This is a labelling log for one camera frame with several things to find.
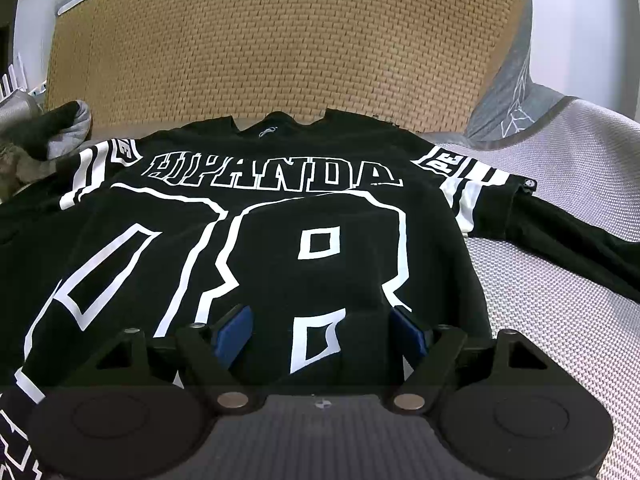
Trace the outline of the black grey folded garment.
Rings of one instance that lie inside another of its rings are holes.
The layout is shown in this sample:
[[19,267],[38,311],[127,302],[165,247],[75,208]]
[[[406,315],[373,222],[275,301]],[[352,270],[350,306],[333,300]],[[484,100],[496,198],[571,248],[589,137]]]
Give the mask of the black grey folded garment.
[[70,101],[44,113],[38,107],[25,110],[1,126],[1,158],[46,162],[61,157],[87,139],[91,123],[91,110],[84,101]]

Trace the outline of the woven tan upright mattress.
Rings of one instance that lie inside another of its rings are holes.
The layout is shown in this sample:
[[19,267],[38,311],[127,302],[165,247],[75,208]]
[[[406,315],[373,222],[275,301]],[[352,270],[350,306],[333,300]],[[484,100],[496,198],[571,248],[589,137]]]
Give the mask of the woven tan upright mattress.
[[98,128],[336,108],[460,132],[526,2],[85,0],[56,20],[46,104],[84,101]]

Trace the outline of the grey tabby cat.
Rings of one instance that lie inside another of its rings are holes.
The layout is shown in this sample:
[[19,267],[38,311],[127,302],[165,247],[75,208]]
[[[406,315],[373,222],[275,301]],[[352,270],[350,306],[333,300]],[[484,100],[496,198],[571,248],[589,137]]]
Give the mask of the grey tabby cat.
[[1,141],[0,200],[5,203],[24,185],[36,182],[47,175],[49,164],[30,156],[24,148]]

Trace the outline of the grey patterned bed sheet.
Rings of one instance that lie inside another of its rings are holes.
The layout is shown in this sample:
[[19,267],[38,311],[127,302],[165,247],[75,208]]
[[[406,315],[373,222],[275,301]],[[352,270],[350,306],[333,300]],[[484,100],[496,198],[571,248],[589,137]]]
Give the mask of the grey patterned bed sheet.
[[532,136],[570,102],[530,76],[533,0],[519,1],[510,19],[465,130],[424,132],[422,139],[481,152],[500,150]]

